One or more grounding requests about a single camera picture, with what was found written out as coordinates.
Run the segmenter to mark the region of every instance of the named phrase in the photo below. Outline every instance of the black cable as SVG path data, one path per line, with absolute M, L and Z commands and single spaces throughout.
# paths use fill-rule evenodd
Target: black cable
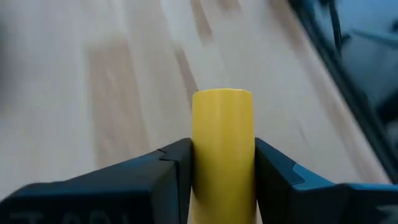
M 329 1 L 329 12 L 330 12 L 331 25 L 333 27 L 333 36 L 335 38 L 336 50 L 339 54 L 341 54 L 341 45 L 342 45 L 341 28 L 340 28 L 340 20 L 338 18 L 335 0 Z

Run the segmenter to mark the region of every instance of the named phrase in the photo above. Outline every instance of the light wood surface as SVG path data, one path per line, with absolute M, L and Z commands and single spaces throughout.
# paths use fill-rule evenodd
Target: light wood surface
M 334 182 L 388 182 L 285 1 L 0 1 L 0 197 L 191 136 L 191 95 L 253 92 L 255 130 Z

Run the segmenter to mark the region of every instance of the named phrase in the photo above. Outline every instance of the yellow wooden dowel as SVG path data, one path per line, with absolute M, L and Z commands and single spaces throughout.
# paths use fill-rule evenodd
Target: yellow wooden dowel
M 254 118 L 252 94 L 214 89 L 193 96 L 194 224 L 252 224 Z

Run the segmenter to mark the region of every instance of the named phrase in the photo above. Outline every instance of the yellow rod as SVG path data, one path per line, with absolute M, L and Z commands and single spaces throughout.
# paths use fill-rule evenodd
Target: yellow rod
M 256 221 L 252 94 L 214 89 L 193 95 L 194 224 Z

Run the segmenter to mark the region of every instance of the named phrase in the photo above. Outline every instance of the wood grain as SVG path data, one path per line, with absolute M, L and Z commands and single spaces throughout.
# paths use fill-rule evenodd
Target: wood grain
M 189 107 L 192 110 L 192 96 L 198 91 L 198 87 L 195 83 L 195 79 L 193 78 L 187 56 L 185 55 L 183 49 L 180 47 L 175 47 L 175 57 L 177 58 L 178 67 L 180 68 L 180 73 L 184 82 L 184 87 L 187 91 Z
M 127 42 L 114 40 L 87 55 L 97 165 L 140 156 L 149 141 Z
M 240 11 L 241 5 L 238 0 L 216 0 L 217 5 L 223 11 Z
M 201 41 L 206 42 L 211 40 L 213 38 L 213 34 L 200 0 L 191 0 L 191 7 L 193 15 L 195 16 L 197 32 Z

